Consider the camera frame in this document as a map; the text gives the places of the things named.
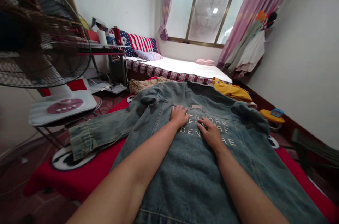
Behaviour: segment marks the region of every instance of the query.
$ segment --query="white mattress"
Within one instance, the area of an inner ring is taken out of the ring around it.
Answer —
[[[140,58],[138,57],[126,57],[126,59],[133,61],[140,60]],[[200,65],[194,62],[181,61],[168,57],[163,57],[163,59],[157,61],[147,61],[140,63],[149,64],[167,71],[196,75],[198,77],[204,78],[216,77],[222,81],[232,84],[232,80],[215,66]]]

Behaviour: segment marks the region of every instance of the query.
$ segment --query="fan guard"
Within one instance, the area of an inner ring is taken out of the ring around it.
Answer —
[[[66,0],[0,0],[0,26],[0,85],[60,86],[88,68],[87,34]]]

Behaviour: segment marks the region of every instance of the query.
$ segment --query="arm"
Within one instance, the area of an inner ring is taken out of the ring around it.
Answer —
[[[199,122],[208,128],[206,130],[204,126],[198,125],[204,139],[215,152],[221,175],[241,221],[244,224],[288,223],[223,144],[216,125],[204,117]]]
[[[174,136],[187,123],[186,112],[183,106],[173,107],[170,122],[112,170],[68,223],[132,223]]]

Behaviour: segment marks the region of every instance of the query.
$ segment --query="forearm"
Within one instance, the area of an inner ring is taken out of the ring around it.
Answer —
[[[91,193],[69,223],[132,223],[177,130],[169,122],[127,156]]]
[[[215,153],[221,175],[244,224],[288,223],[227,147]]]

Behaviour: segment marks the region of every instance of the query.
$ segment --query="hand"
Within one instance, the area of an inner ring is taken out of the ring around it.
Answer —
[[[183,127],[190,117],[189,114],[185,115],[187,108],[183,109],[183,106],[173,106],[171,111],[171,123],[173,123],[178,129]]]
[[[220,131],[214,123],[205,117],[202,117],[198,121],[207,126],[206,130],[203,125],[198,124],[198,128],[202,132],[204,139],[214,152],[221,147],[225,147],[221,139]]]

